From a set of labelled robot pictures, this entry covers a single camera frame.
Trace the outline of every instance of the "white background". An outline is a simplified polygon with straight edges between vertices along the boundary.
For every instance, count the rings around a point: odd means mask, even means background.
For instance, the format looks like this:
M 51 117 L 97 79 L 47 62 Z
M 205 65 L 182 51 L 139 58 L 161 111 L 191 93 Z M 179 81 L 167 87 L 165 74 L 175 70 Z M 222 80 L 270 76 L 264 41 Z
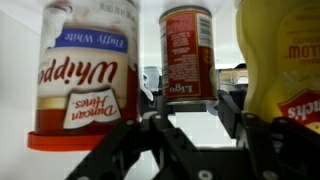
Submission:
M 137 1 L 140 8 L 142 66 L 161 66 L 158 18 L 169 0 Z M 88 152 L 40 152 L 27 148 L 33 130 L 40 46 L 41 11 L 46 0 L 0 0 L 0 179 L 64 179 Z M 214 18 L 217 68 L 243 62 L 235 36 L 232 0 L 206 1 Z M 208 113 L 170 117 L 198 146 L 231 146 L 219 119 Z M 150 179 L 157 172 L 150 153 L 142 154 L 127 179 Z

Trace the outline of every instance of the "metal can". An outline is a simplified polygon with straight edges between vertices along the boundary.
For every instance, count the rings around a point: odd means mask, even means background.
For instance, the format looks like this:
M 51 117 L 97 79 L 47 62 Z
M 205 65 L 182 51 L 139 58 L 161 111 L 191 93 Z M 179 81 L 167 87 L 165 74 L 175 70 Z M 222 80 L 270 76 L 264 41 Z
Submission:
M 116 122 L 138 121 L 135 6 L 56 1 L 43 18 L 36 125 L 28 146 L 90 150 Z
M 162 87 L 167 104 L 216 100 L 212 16 L 200 6 L 179 6 L 160 17 Z

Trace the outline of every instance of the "duncan hines frosting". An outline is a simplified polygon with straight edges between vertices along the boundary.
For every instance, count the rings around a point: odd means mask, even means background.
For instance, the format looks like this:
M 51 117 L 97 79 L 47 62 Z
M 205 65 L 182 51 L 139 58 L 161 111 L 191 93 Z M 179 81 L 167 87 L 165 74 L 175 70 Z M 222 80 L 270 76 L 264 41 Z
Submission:
M 212 15 L 203 1 L 174 1 L 159 18 L 167 104 L 216 100 Z
M 249 71 L 245 111 L 320 133 L 319 1 L 243 0 L 237 28 Z
M 68 150 L 91 149 L 114 123 L 138 120 L 137 17 L 126 0 L 54 1 L 45 8 L 29 147 L 66 150 L 50 147 L 59 136 L 60 144 L 74 145 Z

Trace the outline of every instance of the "duncan hines logo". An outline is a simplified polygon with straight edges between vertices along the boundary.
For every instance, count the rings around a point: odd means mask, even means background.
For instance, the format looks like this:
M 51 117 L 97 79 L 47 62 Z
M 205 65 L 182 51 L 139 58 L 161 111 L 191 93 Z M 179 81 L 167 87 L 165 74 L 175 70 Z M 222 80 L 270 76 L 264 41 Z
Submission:
M 278 104 L 282 115 L 309 124 L 319 121 L 320 117 L 320 92 L 304 90 L 292 100 Z
M 86 126 L 93 121 L 104 123 L 121 118 L 111 89 L 97 93 L 71 94 L 64 129 Z

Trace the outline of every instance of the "can label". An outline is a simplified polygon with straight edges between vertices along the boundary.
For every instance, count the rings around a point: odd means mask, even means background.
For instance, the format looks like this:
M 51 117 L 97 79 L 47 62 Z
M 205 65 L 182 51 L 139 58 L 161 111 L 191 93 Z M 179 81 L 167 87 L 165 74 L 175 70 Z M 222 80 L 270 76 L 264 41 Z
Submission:
M 167 99 L 213 98 L 212 26 L 209 14 L 181 10 L 161 22 L 162 85 Z
M 125 1 L 92 4 L 74 5 L 71 14 L 65 5 L 44 12 L 40 135 L 105 134 L 117 120 L 138 120 L 135 8 Z

